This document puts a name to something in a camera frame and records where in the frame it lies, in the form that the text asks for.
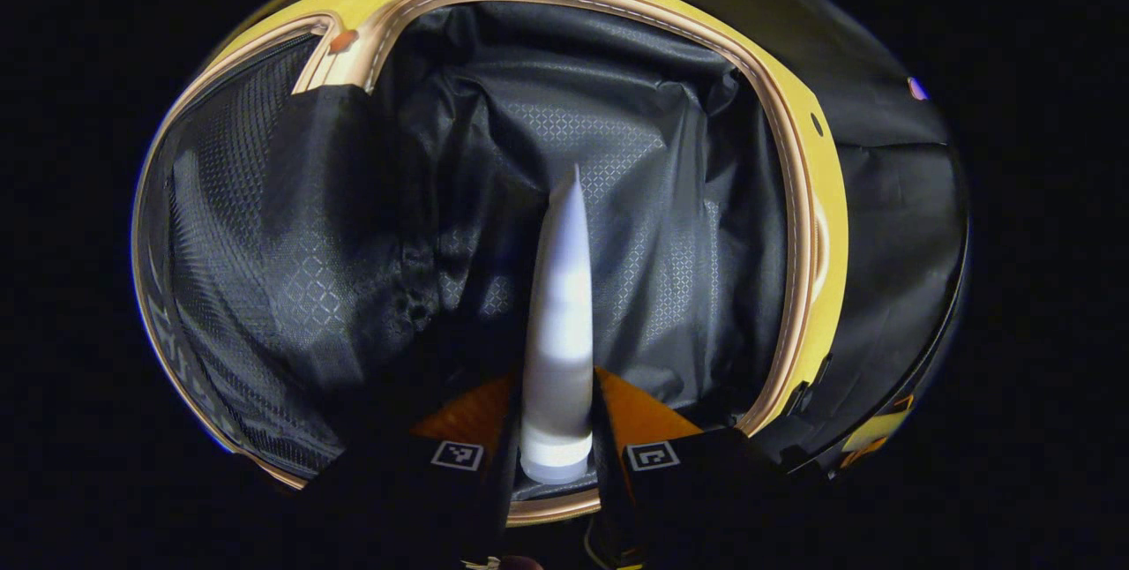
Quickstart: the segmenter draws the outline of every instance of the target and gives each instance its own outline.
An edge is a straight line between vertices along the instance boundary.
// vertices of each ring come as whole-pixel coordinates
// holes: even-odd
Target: black background
[[[1101,526],[1124,514],[1111,490],[1121,422],[1105,411],[1126,353],[1108,271],[1124,254],[1112,244],[1124,165],[1052,98],[1112,82],[1115,61],[1066,67],[1070,54],[1112,54],[1051,41],[1070,24],[1049,20],[1112,12],[1102,0],[833,1],[951,120],[972,187],[971,301],[942,376],[881,457],[799,507],[812,528],[767,529],[749,565],[1108,562]],[[279,542],[253,525],[280,498],[211,444],[160,371],[128,242],[161,116],[266,0],[14,2],[30,7],[8,21],[21,42],[6,61],[8,116],[27,131],[8,144],[11,567],[256,567]],[[588,568],[581,528],[515,530],[507,552]]]

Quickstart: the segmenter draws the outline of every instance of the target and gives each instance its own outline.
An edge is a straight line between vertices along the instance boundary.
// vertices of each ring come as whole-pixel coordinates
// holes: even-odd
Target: stitching
[[[391,38],[391,36],[392,36],[392,32],[395,30],[396,25],[401,20],[403,20],[404,18],[406,18],[408,15],[411,15],[411,12],[413,10],[419,10],[419,8],[421,8],[421,7],[423,7],[423,6],[428,5],[428,3],[431,3],[431,2],[436,2],[436,1],[437,0],[422,0],[422,2],[415,3],[412,7],[409,7],[408,10],[403,10],[399,15],[396,15],[396,17],[393,18],[391,20],[391,23],[388,23],[387,30],[384,32],[384,36],[382,36],[380,43],[378,44],[378,46],[376,46],[376,54],[374,55],[375,59],[379,59],[380,52],[384,51],[384,45],[387,44],[388,38]],[[644,20],[647,20],[647,23],[651,23],[651,24],[654,24],[656,26],[659,26],[659,27],[665,27],[665,28],[667,28],[667,30],[672,30],[672,32],[679,33],[681,35],[690,36],[690,38],[694,38],[695,41],[698,41],[698,43],[702,43],[703,46],[709,46],[714,51],[718,52],[718,54],[721,54],[723,56],[726,56],[726,59],[735,61],[735,63],[738,63],[742,67],[744,67],[746,74],[750,74],[754,79],[760,79],[760,77],[756,74],[756,72],[753,70],[753,68],[751,68],[749,65],[749,63],[746,63],[744,60],[742,60],[741,56],[732,54],[730,51],[726,51],[725,47],[719,46],[719,44],[714,43],[709,38],[702,38],[702,36],[699,36],[699,35],[694,34],[693,32],[683,30],[682,27],[677,27],[676,25],[671,25],[669,23],[665,23],[665,20],[659,20],[657,18],[653,18],[653,16],[641,15],[641,12],[639,12],[639,11],[627,10],[627,8],[616,7],[616,6],[613,6],[613,5],[607,5],[607,3],[602,3],[602,2],[594,2],[594,0],[566,0],[566,2],[579,2],[579,3],[584,3],[584,5],[588,5],[588,6],[593,6],[595,8],[598,8],[598,10],[612,10],[612,11],[620,12],[621,15],[631,15],[632,18],[641,18]],[[367,79],[365,79],[365,88],[366,88],[366,90],[368,90],[368,88],[370,88],[373,86],[374,79],[375,79],[375,74],[376,74],[376,61],[374,60],[373,61],[373,65],[369,68],[368,77],[367,77]],[[771,113],[767,113],[767,112],[764,113],[764,115],[769,120],[769,123],[771,124],[771,126],[772,126],[773,132],[776,133],[776,135],[782,135],[784,133],[780,131],[780,125],[779,125],[778,121],[776,120],[776,116],[771,115]],[[793,260],[797,260],[797,263],[798,263],[798,256],[799,256],[799,249],[798,249],[799,248],[799,233],[798,233],[797,225],[798,225],[798,221],[799,221],[799,216],[796,212],[796,193],[795,193],[795,187],[793,185],[794,183],[793,183],[791,169],[788,168],[788,167],[785,167],[784,172],[785,172],[784,179],[785,179],[785,183],[787,184],[787,187],[788,187],[788,192],[787,192],[788,208],[789,208],[789,212],[791,213],[791,216],[795,217],[795,219],[790,220],[791,223],[789,225],[790,231],[791,231],[790,252],[791,252]],[[799,273],[799,271],[797,270],[796,280],[791,281],[791,286],[788,289],[788,301],[791,301],[791,304],[794,304],[794,305],[796,304],[796,286],[799,283],[798,273]],[[785,332],[784,336],[785,337],[791,335],[791,332],[793,332],[791,328],[794,327],[794,325],[795,325],[795,322],[789,319],[788,327],[784,330],[784,332]]]

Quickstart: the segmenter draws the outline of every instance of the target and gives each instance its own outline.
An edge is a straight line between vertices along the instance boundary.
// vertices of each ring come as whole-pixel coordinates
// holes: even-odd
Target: black fabric lining
[[[548,192],[572,164],[596,363],[699,422],[752,404],[785,196],[764,111],[721,55],[613,15],[483,2],[410,24],[371,96],[287,95],[300,61],[278,60],[166,140],[185,327],[271,462],[308,474],[517,366]],[[514,497],[568,490],[518,474]]]

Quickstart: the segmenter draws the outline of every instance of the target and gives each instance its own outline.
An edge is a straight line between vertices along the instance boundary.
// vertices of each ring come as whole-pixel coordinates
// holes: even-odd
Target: open suitcase
[[[505,524],[602,498],[632,519],[630,445],[738,436],[825,479],[912,412],[965,283],[948,142],[826,0],[273,0],[157,131],[138,301],[208,432],[289,486],[374,437],[390,461],[415,448],[393,435],[474,444],[449,419],[419,429],[463,400],[490,428],[474,501]],[[515,468],[506,428],[537,228],[572,164],[616,457],[562,488]],[[646,554],[609,545],[623,567]]]

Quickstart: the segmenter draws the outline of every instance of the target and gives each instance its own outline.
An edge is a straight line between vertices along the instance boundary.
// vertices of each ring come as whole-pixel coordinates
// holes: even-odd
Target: white cone
[[[592,263],[580,169],[549,195],[533,277],[522,392],[522,470],[543,484],[587,471],[592,450]]]

